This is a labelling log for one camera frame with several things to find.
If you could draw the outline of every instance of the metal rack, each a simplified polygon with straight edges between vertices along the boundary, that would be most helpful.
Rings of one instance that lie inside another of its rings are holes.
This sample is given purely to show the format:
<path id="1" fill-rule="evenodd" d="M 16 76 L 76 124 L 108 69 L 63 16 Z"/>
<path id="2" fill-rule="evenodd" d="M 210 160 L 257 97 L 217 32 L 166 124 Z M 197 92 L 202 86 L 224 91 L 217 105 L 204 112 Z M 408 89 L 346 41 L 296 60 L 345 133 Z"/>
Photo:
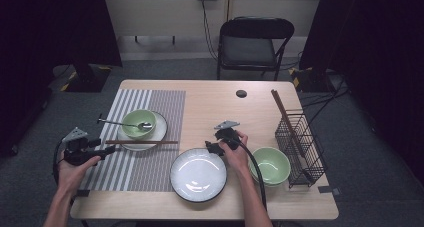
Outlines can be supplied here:
<path id="1" fill-rule="evenodd" d="M 285 114 L 278 124 L 275 137 L 279 149 L 290 161 L 289 188 L 315 184 L 327 170 L 327 164 L 318 138 L 312 134 L 305 115 Z"/>

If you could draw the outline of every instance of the placemat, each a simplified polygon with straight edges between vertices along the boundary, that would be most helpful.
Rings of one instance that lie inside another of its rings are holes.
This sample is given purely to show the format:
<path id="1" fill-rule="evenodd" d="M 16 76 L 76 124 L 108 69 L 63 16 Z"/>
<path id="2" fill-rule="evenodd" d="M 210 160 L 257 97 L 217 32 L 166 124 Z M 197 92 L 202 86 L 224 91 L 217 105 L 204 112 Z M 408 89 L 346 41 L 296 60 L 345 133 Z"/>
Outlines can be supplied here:
<path id="1" fill-rule="evenodd" d="M 168 130 L 164 140 L 180 141 L 184 113 L 185 91 L 119 89 L 107 117 L 121 121 L 129 112 L 148 109 L 161 114 Z M 106 123 L 100 138 L 104 142 L 116 139 L 119 126 Z M 97 166 L 90 168 L 80 189 L 107 191 L 171 192 L 169 172 L 179 153 L 179 144 L 161 144 L 144 151 L 130 151 L 117 145 Z"/>

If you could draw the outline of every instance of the gray carpet floor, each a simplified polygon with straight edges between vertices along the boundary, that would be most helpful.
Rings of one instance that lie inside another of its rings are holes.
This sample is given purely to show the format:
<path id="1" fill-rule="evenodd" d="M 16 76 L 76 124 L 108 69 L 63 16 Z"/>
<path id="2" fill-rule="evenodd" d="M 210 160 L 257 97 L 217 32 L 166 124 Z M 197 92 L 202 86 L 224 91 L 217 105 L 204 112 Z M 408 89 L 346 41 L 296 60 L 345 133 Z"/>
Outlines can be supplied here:
<path id="1" fill-rule="evenodd" d="M 286 58 L 284 63 L 295 62 Z M 114 68 L 101 93 L 60 92 L 72 67 L 51 83 L 53 94 L 46 109 L 19 143 L 17 156 L 0 158 L 0 226 L 41 226 L 56 186 L 52 177 L 53 149 L 63 135 L 75 127 L 92 138 L 103 125 L 99 113 L 107 115 L 116 91 L 125 79 L 214 80 L 213 59 L 125 61 Z M 59 75 L 66 66 L 59 66 Z M 272 80 L 272 74 L 226 71 L 223 80 Z M 334 86 L 341 77 L 331 75 Z M 280 81 L 291 81 L 281 71 Z M 348 90 L 341 85 L 340 93 Z M 329 97 L 328 93 L 298 93 L 306 116 L 311 119 Z M 424 226 L 424 191 L 403 160 L 373 132 L 366 110 L 354 96 L 334 98 L 313 120 L 312 128 L 325 150 L 327 178 L 335 190 L 339 217 L 332 221 L 282 222 L 283 226 Z M 112 226 L 119 220 L 88 221 L 90 226 Z M 69 226 L 82 226 L 69 220 Z M 123 222 L 119 226 L 136 226 Z M 137 226 L 178 226 L 176 223 L 140 222 Z"/>

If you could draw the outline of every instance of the person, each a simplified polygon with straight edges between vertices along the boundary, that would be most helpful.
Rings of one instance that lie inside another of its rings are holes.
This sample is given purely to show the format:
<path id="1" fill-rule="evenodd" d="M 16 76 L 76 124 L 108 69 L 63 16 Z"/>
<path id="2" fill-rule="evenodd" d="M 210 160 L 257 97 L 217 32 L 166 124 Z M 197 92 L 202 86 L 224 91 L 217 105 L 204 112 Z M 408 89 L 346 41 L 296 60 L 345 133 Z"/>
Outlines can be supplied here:
<path id="1" fill-rule="evenodd" d="M 236 130 L 236 132 L 240 136 L 241 142 L 247 146 L 248 136 L 238 130 Z M 271 227 L 271 219 L 269 218 L 265 207 L 262 205 L 259 195 L 256 192 L 253 178 L 250 175 L 246 151 L 240 146 L 236 150 L 232 150 L 223 141 L 218 142 L 218 145 L 224 150 L 227 161 L 236 172 L 240 183 L 245 226 Z"/>
<path id="2" fill-rule="evenodd" d="M 236 132 L 240 136 L 241 142 L 244 145 L 247 145 L 248 136 L 240 131 Z M 262 205 L 259 195 L 256 192 L 253 178 L 250 175 L 246 151 L 241 147 L 236 150 L 231 150 L 230 147 L 222 141 L 220 141 L 218 145 L 224 150 L 228 163 L 236 172 L 239 180 L 243 199 L 245 226 L 272 227 L 271 220 L 265 210 L 265 207 Z M 70 201 L 76 194 L 77 189 L 84 178 L 85 172 L 99 160 L 100 157 L 95 156 L 80 166 L 73 166 L 64 160 L 60 161 L 58 166 L 58 188 L 51 202 L 47 218 L 43 225 L 44 227 L 59 227 L 67 225 Z"/>
<path id="3" fill-rule="evenodd" d="M 50 204 L 44 227 L 67 226 L 71 199 L 76 194 L 85 172 L 99 161 L 100 156 L 94 156 L 80 166 L 71 165 L 65 160 L 60 161 L 58 165 L 58 186 Z"/>

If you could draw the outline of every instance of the green bowl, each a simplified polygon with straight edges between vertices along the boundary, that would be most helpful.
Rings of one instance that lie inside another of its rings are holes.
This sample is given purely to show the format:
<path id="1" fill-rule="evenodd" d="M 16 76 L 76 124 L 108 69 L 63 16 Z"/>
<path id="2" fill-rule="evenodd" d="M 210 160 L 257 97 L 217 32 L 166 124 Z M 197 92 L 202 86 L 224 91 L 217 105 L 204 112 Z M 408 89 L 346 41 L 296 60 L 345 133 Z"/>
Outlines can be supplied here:
<path id="1" fill-rule="evenodd" d="M 252 154 L 258 163 L 266 186 L 277 186 L 289 177 L 290 161 L 279 149 L 263 147 L 255 150 Z M 249 160 L 249 169 L 253 178 L 258 181 L 258 174 L 251 160 Z"/>
<path id="2" fill-rule="evenodd" d="M 149 130 L 140 130 L 137 127 L 123 125 L 122 131 L 124 131 L 128 137 L 133 139 L 147 138 L 153 133 L 156 127 L 156 116 L 152 111 L 145 109 L 134 110 L 125 115 L 122 119 L 123 124 L 129 125 L 138 125 L 143 122 L 151 123 L 152 128 Z"/>

